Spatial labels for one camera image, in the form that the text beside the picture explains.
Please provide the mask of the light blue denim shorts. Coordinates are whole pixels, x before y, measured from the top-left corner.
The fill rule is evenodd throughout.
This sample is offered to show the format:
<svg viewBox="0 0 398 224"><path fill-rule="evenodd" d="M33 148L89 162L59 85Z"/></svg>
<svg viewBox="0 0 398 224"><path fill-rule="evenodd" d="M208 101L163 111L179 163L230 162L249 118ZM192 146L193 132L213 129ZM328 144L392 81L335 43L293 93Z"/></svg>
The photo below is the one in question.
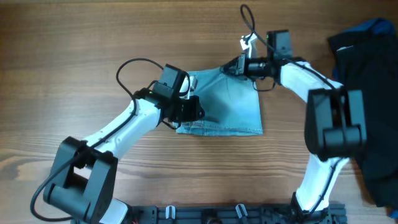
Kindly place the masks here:
<svg viewBox="0 0 398 224"><path fill-rule="evenodd" d="M239 80L220 68L189 71L197 81L194 95L200 99L205 116L198 121L182 123L177 134L200 136L262 135L259 94L252 81Z"/></svg>

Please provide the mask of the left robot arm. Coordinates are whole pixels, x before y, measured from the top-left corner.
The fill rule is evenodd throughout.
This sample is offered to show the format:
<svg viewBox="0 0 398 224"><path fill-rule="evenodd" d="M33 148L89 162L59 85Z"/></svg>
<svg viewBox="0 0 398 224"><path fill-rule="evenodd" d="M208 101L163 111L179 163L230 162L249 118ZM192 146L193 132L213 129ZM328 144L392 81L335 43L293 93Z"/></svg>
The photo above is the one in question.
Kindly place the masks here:
<svg viewBox="0 0 398 224"><path fill-rule="evenodd" d="M160 80L132 93L129 106L98 132L83 140L61 142L50 175L37 189L49 205L67 213L70 223L125 223L129 207L113 197L119 160L143 135L160 123L177 129L205 114L197 81L187 72L166 65Z"/></svg>

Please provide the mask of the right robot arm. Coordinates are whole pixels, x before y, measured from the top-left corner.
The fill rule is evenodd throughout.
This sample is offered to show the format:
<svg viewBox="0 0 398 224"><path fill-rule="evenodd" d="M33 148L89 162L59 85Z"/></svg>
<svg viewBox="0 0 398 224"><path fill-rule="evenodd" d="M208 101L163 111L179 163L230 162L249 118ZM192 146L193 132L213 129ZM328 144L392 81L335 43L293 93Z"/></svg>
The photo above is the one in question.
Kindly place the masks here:
<svg viewBox="0 0 398 224"><path fill-rule="evenodd" d="M223 65L223 72L250 81L270 77L306 103L304 138L310 157L305 175L290 205L274 212L294 223L336 216L329 202L334 184L367 140L363 94L345 89L293 56L287 30L268 32L266 39L252 31L241 37L240 44L243 53Z"/></svg>

